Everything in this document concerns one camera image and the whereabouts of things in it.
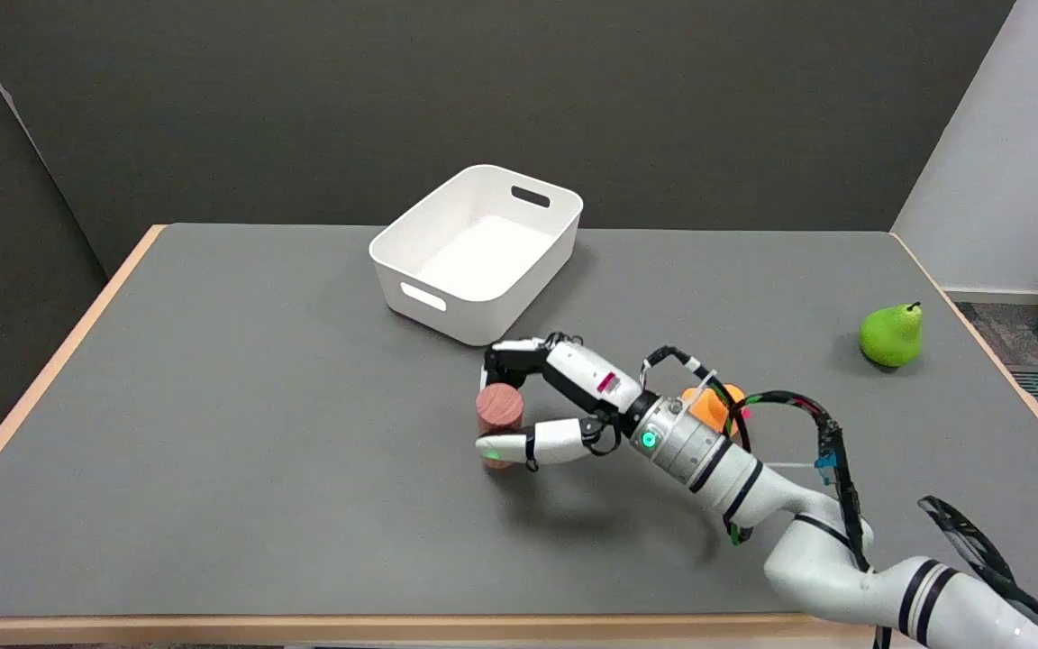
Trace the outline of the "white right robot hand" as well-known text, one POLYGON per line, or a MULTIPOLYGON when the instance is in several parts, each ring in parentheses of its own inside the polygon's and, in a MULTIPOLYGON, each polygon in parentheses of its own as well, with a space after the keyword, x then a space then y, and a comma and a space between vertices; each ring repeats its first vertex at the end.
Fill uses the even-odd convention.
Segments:
POLYGON ((553 333, 545 339, 501 341, 485 350, 481 385, 520 388, 530 375, 584 411, 577 420, 553 420, 507 431, 495 427, 475 441, 479 455, 490 461, 522 464, 539 470, 559 464, 605 456, 600 439, 606 428, 614 430, 614 448, 630 439, 660 401, 638 379, 582 345, 581 340, 553 333))

